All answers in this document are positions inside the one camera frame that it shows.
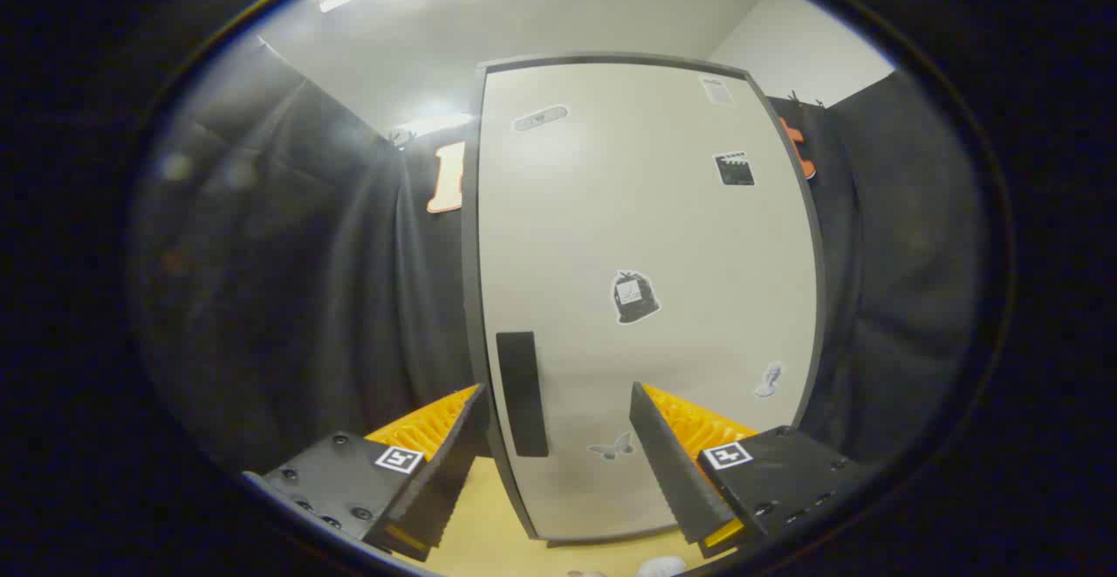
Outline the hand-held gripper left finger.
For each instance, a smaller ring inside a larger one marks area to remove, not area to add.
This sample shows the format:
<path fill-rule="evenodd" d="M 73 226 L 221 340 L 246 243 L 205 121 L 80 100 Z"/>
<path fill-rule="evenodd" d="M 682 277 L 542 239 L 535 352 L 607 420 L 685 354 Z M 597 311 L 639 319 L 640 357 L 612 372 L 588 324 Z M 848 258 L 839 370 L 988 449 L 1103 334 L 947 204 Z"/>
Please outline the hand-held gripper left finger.
<path fill-rule="evenodd" d="M 490 425 L 490 394 L 475 383 L 367 435 L 332 431 L 244 482 L 328 537 L 424 561 L 442 544 Z"/>

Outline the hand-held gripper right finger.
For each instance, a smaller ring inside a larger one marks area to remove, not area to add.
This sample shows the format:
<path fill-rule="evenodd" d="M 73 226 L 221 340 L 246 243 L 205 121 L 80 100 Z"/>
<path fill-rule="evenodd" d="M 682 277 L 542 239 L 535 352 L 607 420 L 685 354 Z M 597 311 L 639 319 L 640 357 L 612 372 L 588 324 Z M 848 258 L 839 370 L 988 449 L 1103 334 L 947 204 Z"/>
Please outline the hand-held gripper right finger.
<path fill-rule="evenodd" d="M 751 557 L 830 525 L 868 467 L 789 425 L 755 431 L 636 382 L 629 419 L 682 538 Z"/>

